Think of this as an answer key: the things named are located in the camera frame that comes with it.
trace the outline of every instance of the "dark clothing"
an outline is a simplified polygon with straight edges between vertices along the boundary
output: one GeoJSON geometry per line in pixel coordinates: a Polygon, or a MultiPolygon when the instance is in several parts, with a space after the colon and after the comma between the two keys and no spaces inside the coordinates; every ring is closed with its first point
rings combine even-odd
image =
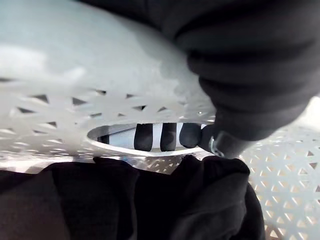
{"type": "Polygon", "coordinates": [[[186,156],[172,175],[113,159],[0,171],[1,240],[263,240],[238,159],[186,156]]]}
{"type": "Polygon", "coordinates": [[[266,138],[320,92],[318,0],[81,1],[151,25],[184,50],[217,108],[215,131],[266,138]]]}

